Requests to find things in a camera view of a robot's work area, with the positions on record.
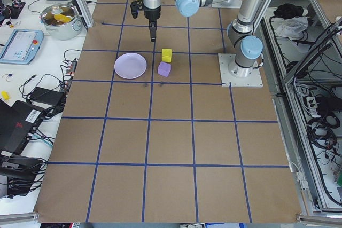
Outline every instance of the plastic bag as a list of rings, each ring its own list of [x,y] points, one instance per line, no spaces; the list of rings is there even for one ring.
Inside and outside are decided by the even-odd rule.
[[[295,17],[284,20],[274,31],[277,37],[288,37],[290,40],[298,40],[303,37],[302,31],[308,27],[306,17]]]

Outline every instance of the laptop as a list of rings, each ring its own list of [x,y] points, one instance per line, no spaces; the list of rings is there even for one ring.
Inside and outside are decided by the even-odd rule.
[[[24,101],[10,107],[0,100],[0,151],[21,154],[42,123],[44,110]]]

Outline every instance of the blue joint cap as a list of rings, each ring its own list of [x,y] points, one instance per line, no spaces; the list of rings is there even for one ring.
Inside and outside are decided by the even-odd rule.
[[[182,16],[190,17],[199,9],[198,0],[176,0],[176,6]]]
[[[241,52],[242,54],[250,59],[257,59],[262,52],[262,42],[255,36],[246,36],[241,42]]]

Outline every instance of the power adapter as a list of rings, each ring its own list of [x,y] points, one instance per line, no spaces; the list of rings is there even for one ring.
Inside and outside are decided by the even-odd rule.
[[[30,100],[38,103],[57,106],[64,98],[64,92],[53,91],[51,89],[36,87],[30,94]]]

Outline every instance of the yellow object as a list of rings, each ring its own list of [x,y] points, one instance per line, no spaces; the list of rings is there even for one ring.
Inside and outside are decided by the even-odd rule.
[[[172,58],[172,49],[169,49],[169,48],[161,49],[161,61],[171,62],[171,58]]]
[[[2,91],[1,95],[5,101],[7,101],[10,98],[9,94],[6,91]]]
[[[55,14],[55,15],[54,15],[54,18],[55,18],[55,20],[61,21],[61,22],[64,22],[64,23],[68,23],[68,22],[71,21],[71,18],[70,18],[70,17],[65,16],[65,15],[63,15],[63,14]]]

